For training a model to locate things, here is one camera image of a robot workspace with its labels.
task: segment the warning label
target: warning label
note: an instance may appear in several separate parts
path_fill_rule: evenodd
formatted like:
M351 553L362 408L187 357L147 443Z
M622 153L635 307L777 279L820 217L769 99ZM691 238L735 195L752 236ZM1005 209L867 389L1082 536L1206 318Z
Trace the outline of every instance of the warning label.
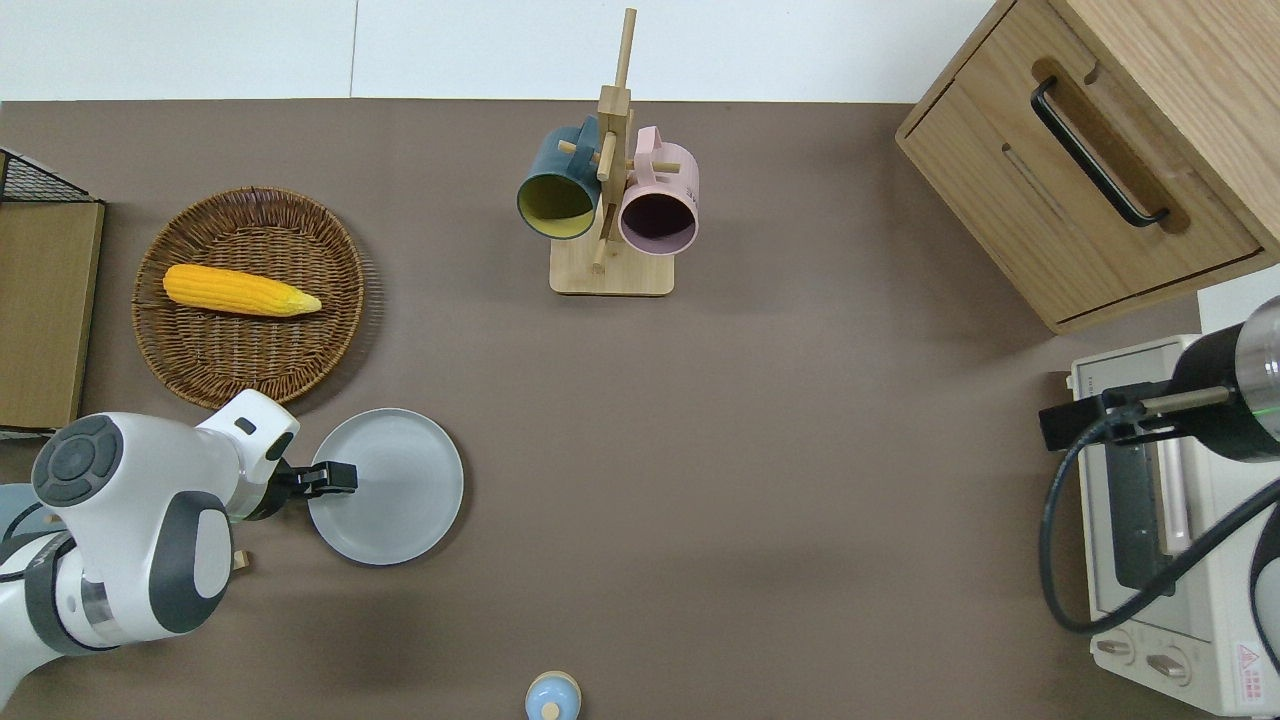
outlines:
M1235 697L1240 705L1262 705L1262 647L1258 643L1235 643Z

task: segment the round woven tray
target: round woven tray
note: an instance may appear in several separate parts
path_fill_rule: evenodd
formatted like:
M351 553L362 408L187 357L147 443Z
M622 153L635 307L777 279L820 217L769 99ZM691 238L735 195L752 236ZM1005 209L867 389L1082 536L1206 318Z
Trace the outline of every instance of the round woven tray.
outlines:
M260 318L178 305L161 279L179 263L287 282L323 307ZM364 304L360 254L333 213L288 190L242 187L196 202L160 231L133 288L133 332L151 372L184 400L212 410L253 388L287 402L338 364Z

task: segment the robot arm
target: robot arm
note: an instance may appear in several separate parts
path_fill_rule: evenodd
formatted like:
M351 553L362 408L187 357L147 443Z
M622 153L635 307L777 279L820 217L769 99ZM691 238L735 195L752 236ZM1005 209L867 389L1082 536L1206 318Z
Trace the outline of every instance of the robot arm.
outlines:
M104 413L59 430L32 486L67 532L0 546L0 707L58 656L200 626L227 589L230 523L265 518L307 489L280 460L297 432L289 413L251 389L196 428ZM347 470L344 487L325 489L353 491Z

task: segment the gray joint cap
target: gray joint cap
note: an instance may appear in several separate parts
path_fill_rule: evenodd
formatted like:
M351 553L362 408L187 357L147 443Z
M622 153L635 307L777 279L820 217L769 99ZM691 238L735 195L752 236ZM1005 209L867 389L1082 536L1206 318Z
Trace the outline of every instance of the gray joint cap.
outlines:
M81 418L58 430L36 457L31 484L52 507L70 507L102 489L124 455L124 436L106 415Z

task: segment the drawer handle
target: drawer handle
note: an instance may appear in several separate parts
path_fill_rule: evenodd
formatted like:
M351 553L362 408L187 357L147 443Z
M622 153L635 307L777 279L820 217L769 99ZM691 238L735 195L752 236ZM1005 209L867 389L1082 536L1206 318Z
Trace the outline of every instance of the drawer handle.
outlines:
M1093 155L1089 154L1088 147L1080 142L1080 138L1075 137L1071 128L1066 127L1062 118L1053 111L1053 108L1050 106L1048 99L1044 97L1044 94L1048 88L1053 87L1053 83L1056 82L1057 77L1050 76L1048 79L1039 83L1036 92L1032 92L1032 110L1036 111L1036 117L1044 123L1048 132L1051 132L1059 145L1062 146L1062 150L1066 150L1068 155L1075 160L1075 164L1084 170L1084 174L1093 181L1093 184L1098 188L1102 196L1107 199L1107 202L1111 202L1111 206L1116 209L1116 213L1120 213L1120 217L1124 218L1124 220L1130 225L1135 228L1144 228L1167 218L1167 208L1157 210L1155 215L1147 215L1139 210L1138 206L1129 200L1124 191L1120 190L1120 186L1111 179L1111 176L1107 174L1106 169L1098 164Z

